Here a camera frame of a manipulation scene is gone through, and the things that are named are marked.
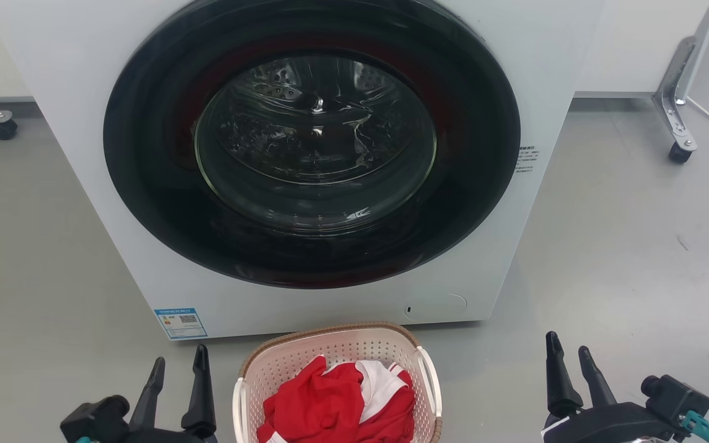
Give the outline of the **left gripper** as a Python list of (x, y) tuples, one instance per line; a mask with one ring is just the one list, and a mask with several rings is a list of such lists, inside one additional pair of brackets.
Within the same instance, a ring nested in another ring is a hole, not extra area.
[(61, 422), (68, 442), (217, 442), (217, 431), (209, 352), (198, 345), (193, 361), (194, 381), (188, 410), (181, 418), (183, 431), (155, 428), (158, 396), (165, 380), (166, 360), (155, 359), (149, 378), (130, 416), (129, 401), (114, 395), (96, 403), (83, 403)]

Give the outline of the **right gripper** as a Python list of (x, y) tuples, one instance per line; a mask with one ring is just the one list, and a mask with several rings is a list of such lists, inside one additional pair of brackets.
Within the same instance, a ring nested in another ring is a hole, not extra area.
[(557, 333), (549, 331), (545, 345), (548, 412), (560, 421), (542, 431), (543, 442), (681, 442), (695, 429), (687, 416), (709, 412), (709, 396), (669, 375), (642, 381), (645, 405), (617, 403), (591, 351), (580, 346), (580, 369), (593, 407), (576, 414), (583, 407), (582, 396), (569, 378)]

